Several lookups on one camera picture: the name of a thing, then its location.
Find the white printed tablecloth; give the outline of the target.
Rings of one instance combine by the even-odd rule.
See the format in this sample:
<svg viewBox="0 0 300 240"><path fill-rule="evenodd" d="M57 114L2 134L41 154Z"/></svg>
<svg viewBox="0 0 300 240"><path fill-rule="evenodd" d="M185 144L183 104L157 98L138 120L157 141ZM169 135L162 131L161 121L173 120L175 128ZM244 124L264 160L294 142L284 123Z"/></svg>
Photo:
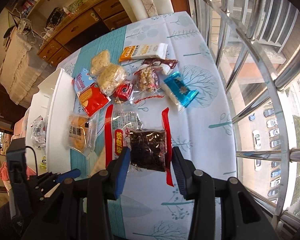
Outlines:
<svg viewBox="0 0 300 240"><path fill-rule="evenodd" d="M186 12L147 18L101 36L64 59L59 66L72 76L89 69L91 59L103 50L117 63L130 45L166 43L167 57L185 85L198 95L182 112L170 98L146 99L133 105L145 128L159 128L168 109L172 145L185 159L218 179L236 175L235 140L230 110L215 62L197 26ZM120 198L109 201L111 229L125 239L187 239L193 202L178 185L166 184L163 172L128 172Z"/></svg>

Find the brown white chocolate bar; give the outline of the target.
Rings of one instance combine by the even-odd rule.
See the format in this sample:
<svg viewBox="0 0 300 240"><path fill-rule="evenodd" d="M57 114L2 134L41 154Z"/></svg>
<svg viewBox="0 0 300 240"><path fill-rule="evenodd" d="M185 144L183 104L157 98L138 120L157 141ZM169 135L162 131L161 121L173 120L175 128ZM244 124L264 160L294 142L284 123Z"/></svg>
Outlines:
<svg viewBox="0 0 300 240"><path fill-rule="evenodd" d="M162 74L169 75L174 70L178 62L178 60L172 59L145 59L140 68L153 67L161 70Z"/></svg>

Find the wooden desk with drawers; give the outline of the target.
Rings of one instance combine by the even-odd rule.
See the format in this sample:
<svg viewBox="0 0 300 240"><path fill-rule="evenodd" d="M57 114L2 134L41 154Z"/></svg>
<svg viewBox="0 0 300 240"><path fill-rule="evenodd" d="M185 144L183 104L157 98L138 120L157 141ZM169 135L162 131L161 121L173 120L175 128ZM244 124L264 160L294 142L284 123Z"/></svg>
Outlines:
<svg viewBox="0 0 300 240"><path fill-rule="evenodd" d="M87 43L130 23L119 0L89 0L56 27L37 55L57 67Z"/></svg>

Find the puffed rice cake pack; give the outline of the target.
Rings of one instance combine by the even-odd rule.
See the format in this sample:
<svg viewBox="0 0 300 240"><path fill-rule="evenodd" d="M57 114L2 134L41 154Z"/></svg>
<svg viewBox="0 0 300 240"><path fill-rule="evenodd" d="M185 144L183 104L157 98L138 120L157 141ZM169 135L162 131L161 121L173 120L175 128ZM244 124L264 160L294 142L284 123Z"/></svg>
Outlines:
<svg viewBox="0 0 300 240"><path fill-rule="evenodd" d="M98 76L110 64L110 52L103 50L91 59L90 75Z"/></svg>
<svg viewBox="0 0 300 240"><path fill-rule="evenodd" d="M110 63L98 75L97 85L104 95L111 96L123 83L126 76L126 70L122 66Z"/></svg>

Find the green small snack packet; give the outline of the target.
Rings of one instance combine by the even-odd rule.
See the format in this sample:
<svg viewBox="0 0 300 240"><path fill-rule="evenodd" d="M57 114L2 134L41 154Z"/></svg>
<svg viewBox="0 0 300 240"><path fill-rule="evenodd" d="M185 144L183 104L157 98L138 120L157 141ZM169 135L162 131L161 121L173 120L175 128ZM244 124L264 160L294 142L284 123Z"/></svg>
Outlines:
<svg viewBox="0 0 300 240"><path fill-rule="evenodd" d="M47 162L46 162L46 156L42 156L42 160L40 162L40 169L46 170L47 169Z"/></svg>

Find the white lace covered cabinet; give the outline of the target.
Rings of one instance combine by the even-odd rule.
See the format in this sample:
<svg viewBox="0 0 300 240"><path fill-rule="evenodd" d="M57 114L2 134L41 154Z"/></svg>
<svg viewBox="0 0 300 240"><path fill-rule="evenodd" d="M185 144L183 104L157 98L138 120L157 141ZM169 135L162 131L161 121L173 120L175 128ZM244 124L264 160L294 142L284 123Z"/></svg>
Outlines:
<svg viewBox="0 0 300 240"><path fill-rule="evenodd" d="M33 95L39 91L39 84L56 69L37 55L38 50L38 43L31 45L14 30L0 68L0 83L10 99L25 108L29 108Z"/></svg>

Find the clear mixed nuts packet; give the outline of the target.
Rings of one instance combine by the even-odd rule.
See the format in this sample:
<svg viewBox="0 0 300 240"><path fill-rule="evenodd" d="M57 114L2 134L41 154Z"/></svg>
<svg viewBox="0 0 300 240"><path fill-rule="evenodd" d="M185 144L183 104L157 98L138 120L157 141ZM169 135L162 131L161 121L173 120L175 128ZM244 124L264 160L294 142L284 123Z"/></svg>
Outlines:
<svg viewBox="0 0 300 240"><path fill-rule="evenodd" d="M156 69L151 66L141 67L134 74L133 103L138 104L148 99L164 98L160 91L160 80Z"/></svg>

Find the red round candy packet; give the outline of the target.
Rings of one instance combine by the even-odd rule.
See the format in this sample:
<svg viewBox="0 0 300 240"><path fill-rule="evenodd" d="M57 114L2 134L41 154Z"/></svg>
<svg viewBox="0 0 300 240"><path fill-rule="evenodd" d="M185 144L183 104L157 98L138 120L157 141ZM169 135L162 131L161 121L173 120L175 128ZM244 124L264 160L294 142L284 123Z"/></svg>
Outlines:
<svg viewBox="0 0 300 240"><path fill-rule="evenodd" d="M129 101L133 94L133 83L131 81L125 80L117 89L115 90L113 97L120 101Z"/></svg>

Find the teal striped table runner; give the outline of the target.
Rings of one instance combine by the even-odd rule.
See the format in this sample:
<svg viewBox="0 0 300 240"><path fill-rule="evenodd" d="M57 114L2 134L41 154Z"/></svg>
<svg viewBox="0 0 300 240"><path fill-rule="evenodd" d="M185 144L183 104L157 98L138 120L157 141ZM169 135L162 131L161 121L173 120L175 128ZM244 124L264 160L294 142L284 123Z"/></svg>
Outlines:
<svg viewBox="0 0 300 240"><path fill-rule="evenodd" d="M80 49L77 61L72 70L72 77L76 77L83 69L86 69L95 80L111 64L118 64L119 56L123 51L126 27L121 27L103 35ZM88 157L76 150L70 151L70 163L72 168L79 168L81 177L85 178L92 170L92 164L101 160L101 151L104 148L104 133L97 136L93 144L95 153L89 153ZM115 239L126 237L121 200L108 202L110 224Z"/></svg>

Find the pink floral blanket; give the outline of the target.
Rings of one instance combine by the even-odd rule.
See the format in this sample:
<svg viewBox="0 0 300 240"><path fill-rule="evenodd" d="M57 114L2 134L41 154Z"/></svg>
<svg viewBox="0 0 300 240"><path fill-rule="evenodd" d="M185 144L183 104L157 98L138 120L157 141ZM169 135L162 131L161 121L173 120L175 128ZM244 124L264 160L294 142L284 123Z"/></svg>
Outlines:
<svg viewBox="0 0 300 240"><path fill-rule="evenodd" d="M27 187L30 176L36 176L38 171L26 165L26 133L30 108L25 115L15 124L10 146L6 151L6 161L0 168L0 179L7 193L19 187Z"/></svg>

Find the clear pack yellow puff balls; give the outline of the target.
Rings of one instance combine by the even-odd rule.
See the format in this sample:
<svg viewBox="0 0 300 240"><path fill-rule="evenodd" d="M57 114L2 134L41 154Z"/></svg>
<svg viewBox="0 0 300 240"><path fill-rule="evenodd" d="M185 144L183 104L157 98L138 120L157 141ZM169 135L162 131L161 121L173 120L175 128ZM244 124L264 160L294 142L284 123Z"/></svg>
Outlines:
<svg viewBox="0 0 300 240"><path fill-rule="evenodd" d="M85 114L71 112L66 132L66 144L68 148L89 158L94 152L97 128L97 113L89 117Z"/></svg>

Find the blue red biscuit packet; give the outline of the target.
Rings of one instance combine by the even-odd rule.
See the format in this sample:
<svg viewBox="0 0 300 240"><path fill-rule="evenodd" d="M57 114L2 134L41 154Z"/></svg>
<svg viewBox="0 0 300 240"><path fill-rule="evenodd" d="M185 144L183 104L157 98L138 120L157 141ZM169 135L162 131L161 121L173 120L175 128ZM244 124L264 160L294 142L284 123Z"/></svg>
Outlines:
<svg viewBox="0 0 300 240"><path fill-rule="evenodd" d="M101 92L97 83L85 68L75 76L72 83L79 102L89 117L92 117L111 101L110 97Z"/></svg>

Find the white plastic storage bin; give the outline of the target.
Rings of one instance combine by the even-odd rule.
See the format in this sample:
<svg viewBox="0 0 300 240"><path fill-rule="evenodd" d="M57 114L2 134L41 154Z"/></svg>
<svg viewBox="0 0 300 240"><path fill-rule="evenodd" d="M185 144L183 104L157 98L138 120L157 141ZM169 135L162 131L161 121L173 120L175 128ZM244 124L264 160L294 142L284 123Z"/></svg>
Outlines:
<svg viewBox="0 0 300 240"><path fill-rule="evenodd" d="M26 149L26 163L40 174L39 168L43 156L46 156L47 171L64 173L71 170L70 148L68 147L69 115L74 110L76 93L72 77L64 69L58 69L48 76L39 86L39 92L33 95L29 108L25 144L35 153ZM46 122L46 148L40 150L31 141L31 124L42 116Z"/></svg>

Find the beige kraft snack packet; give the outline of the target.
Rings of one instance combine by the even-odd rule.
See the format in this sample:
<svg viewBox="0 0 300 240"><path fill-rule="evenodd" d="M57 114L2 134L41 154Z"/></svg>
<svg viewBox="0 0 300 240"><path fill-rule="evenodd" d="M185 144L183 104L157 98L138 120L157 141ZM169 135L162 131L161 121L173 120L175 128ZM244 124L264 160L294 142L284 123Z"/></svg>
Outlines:
<svg viewBox="0 0 300 240"><path fill-rule="evenodd" d="M92 177L97 172L100 172L101 170L106 169L106 151L105 148L100 153L99 158L97 159L97 162L95 163L92 171L90 172L90 176Z"/></svg>

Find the dark dried fruit red-edged bag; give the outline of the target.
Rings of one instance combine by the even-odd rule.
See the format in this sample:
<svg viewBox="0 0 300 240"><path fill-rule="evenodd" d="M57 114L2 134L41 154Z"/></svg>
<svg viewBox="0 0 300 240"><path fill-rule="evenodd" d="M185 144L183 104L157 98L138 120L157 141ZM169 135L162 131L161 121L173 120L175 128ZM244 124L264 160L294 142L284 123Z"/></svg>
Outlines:
<svg viewBox="0 0 300 240"><path fill-rule="evenodd" d="M104 121L105 165L130 149L130 164L136 168L164 172L166 184L173 186L171 175L172 137L169 108L161 113L162 126L143 127L136 111L107 107Z"/></svg>

